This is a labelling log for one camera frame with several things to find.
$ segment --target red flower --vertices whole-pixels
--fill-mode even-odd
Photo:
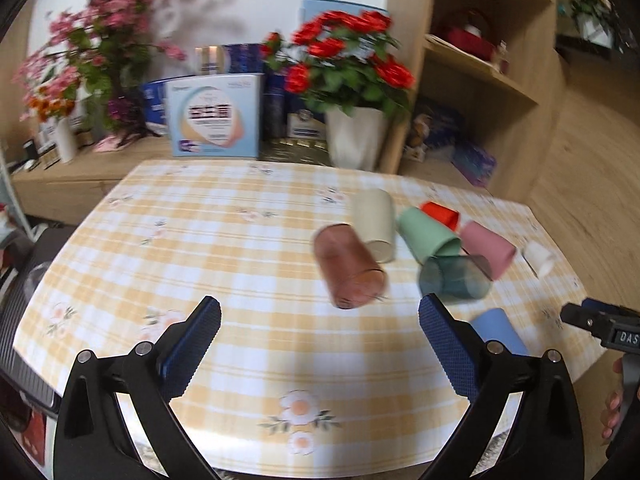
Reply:
[[[370,32],[372,32],[369,23],[358,16],[348,14],[347,16],[345,16],[342,22],[346,27],[349,27],[354,32],[359,32],[361,34],[369,34]]]
[[[309,69],[303,64],[297,64],[289,70],[284,88],[292,94],[302,94],[309,88],[309,85],[311,85]]]
[[[337,56],[345,47],[343,40],[337,38],[327,38],[324,41],[316,41],[308,48],[310,56],[315,57],[334,57]]]
[[[394,88],[411,88],[414,85],[415,79],[411,75],[411,72],[407,68],[398,63],[393,56],[388,56],[386,62],[383,62],[376,56],[374,59],[376,73],[383,79],[388,85]]]
[[[325,25],[331,23],[341,24],[349,16],[350,14],[348,12],[344,12],[343,10],[328,10],[327,12],[321,14],[318,20]]]
[[[305,23],[302,28],[297,31],[291,41],[296,45],[307,45],[315,40],[322,32],[322,23],[319,20]]]
[[[391,18],[376,10],[365,10],[360,21],[367,24],[370,32],[385,32],[391,26]]]

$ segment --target vase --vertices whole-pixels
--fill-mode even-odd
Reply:
[[[71,130],[68,117],[64,117],[58,121],[55,137],[60,161],[62,161],[63,164],[71,162],[78,153],[78,143],[76,142],[75,134]]]
[[[351,116],[340,107],[326,113],[329,156],[336,168],[373,171],[385,138],[384,113],[375,108],[354,108]]]
[[[578,29],[584,40],[591,41],[591,43],[606,48],[613,47],[612,32],[608,28],[603,27],[599,20],[590,14],[578,15]]]

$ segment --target green cup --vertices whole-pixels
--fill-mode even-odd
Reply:
[[[458,256],[460,238],[448,227],[410,207],[398,217],[398,232],[419,264],[432,256]]]

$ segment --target black device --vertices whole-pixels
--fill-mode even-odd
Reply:
[[[630,431],[640,424],[640,314],[623,306],[587,298],[581,305],[566,304],[560,319],[590,332],[604,348],[624,352],[622,358],[623,400],[620,423],[607,449],[610,457]]]

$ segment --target red object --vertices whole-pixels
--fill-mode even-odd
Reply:
[[[35,461],[44,467],[45,464],[46,420],[42,413],[34,411],[29,427],[22,434],[22,447]]]
[[[429,215],[434,220],[437,220],[443,225],[446,225],[452,231],[458,228],[458,222],[460,221],[460,213],[453,211],[448,207],[436,204],[435,202],[427,202],[420,206],[423,213]]]
[[[483,38],[478,38],[462,28],[453,27],[449,29],[444,39],[463,52],[476,56],[483,61],[491,61],[495,50],[495,46],[492,43]]]
[[[474,25],[476,23],[482,25],[476,18],[480,18],[479,21],[484,25],[482,38],[465,30],[466,25],[472,24],[472,20]],[[479,9],[461,9],[452,12],[442,20],[436,35],[483,61],[491,61],[494,54],[495,45],[489,41],[494,38],[494,27],[487,15]]]

